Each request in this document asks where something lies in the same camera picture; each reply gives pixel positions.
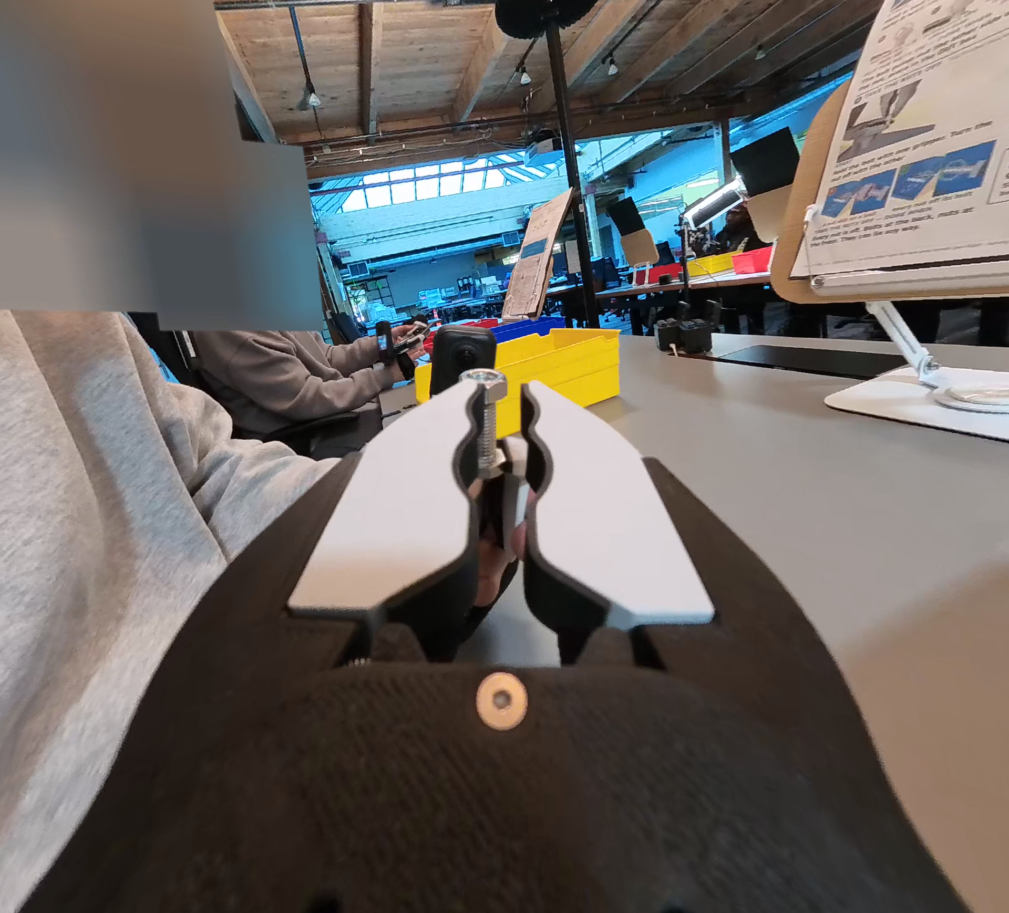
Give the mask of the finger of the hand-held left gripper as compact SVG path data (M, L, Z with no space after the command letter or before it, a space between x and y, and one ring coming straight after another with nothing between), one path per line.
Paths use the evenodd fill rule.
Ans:
M503 539L504 478L478 478L473 482L479 539Z
M504 441L504 536L513 537L524 523L530 492L527 478L528 443Z

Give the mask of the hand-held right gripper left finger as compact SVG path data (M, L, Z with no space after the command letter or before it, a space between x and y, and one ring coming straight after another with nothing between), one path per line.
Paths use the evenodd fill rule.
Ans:
M478 586L481 387L461 380L371 441L287 600L294 617L461 640Z

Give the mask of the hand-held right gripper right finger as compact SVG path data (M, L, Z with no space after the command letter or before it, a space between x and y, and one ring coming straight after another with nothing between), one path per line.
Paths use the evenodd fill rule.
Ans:
M648 463L545 383L523 386L523 596L573 663L599 629L699 627L715 607Z

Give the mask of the steel hex bolt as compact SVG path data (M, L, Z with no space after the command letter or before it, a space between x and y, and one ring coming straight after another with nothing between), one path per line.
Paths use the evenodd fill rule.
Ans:
M460 380L473 381L482 392L477 461L492 460L498 454L497 406L508 395L508 380L502 372L488 367L468 369L461 373Z

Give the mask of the person's left forearm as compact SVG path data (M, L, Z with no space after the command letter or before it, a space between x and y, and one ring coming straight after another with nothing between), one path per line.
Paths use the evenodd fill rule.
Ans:
M230 415L204 392L173 386L186 427L188 451L179 464L183 483L222 551L231 561L328 470L281 442L237 439Z

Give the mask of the black desk mat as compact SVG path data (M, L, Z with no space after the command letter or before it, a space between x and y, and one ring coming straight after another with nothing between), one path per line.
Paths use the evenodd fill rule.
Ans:
M728 364L855 380L873 379L906 365L901 356L889 353L779 346L767 343L718 354L712 359Z

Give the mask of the person's left hand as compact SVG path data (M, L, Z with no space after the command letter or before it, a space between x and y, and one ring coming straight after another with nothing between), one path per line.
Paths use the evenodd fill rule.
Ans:
M463 641L474 634L508 589L519 562L524 557L526 539L526 521L513 530L508 546L504 546L499 533L491 525L487 525L481 532L478 542L477 592L463 627Z

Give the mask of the blue plastic bin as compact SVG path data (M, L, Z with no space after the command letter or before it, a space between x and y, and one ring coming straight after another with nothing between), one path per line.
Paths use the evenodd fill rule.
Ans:
M523 319L507 324L498 324L489 329L498 344L511 342L528 336L547 336L555 329L563 330L565 319L561 316L542 316L536 319Z

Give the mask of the wooden document board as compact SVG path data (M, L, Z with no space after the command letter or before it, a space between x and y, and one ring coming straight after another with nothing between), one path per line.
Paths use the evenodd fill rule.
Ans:
M504 323L536 319L543 311L553 266L553 249L572 204L569 188L532 210L503 301Z

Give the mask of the small black and tan board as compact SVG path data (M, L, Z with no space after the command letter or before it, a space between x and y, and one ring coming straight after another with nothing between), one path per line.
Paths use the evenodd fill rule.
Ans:
M632 198L624 198L606 207L606 214L616 227L624 260L631 268L658 264L657 245Z

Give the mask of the black office chair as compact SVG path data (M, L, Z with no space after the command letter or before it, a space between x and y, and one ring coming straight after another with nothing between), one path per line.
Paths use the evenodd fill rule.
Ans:
M189 332L162 330L158 315L154 313L128 312L126 316L151 352L156 354L156 359L164 366L171 380L210 393L206 379L198 369L200 361L195 351L195 340ZM262 436L247 433L234 424L233 435L241 439L281 442L296 454L323 460L344 457L362 450L376 436L381 421L377 410L368 410L286 425Z

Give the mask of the white light bar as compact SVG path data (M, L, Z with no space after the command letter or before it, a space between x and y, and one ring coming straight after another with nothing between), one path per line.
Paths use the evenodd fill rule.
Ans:
M738 175L725 185L687 206L683 219L689 229L696 230L723 215L748 198L746 187Z

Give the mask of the person's grey hoodie torso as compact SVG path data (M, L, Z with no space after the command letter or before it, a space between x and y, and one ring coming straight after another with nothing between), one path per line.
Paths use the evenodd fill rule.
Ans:
M69 843L277 462L123 315L2 311L2 911Z

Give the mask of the white document stand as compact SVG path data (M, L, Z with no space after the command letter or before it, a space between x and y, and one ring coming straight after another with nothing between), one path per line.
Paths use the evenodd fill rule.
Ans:
M827 396L827 408L967 436L1008 442L1008 374L942 365L889 301L866 305L906 361Z

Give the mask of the large black and tan board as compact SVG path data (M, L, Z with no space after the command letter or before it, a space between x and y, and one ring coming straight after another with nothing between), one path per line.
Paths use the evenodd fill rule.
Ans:
M730 154L746 192L746 206L758 239L778 239L795 175L800 150L792 131L780 128Z

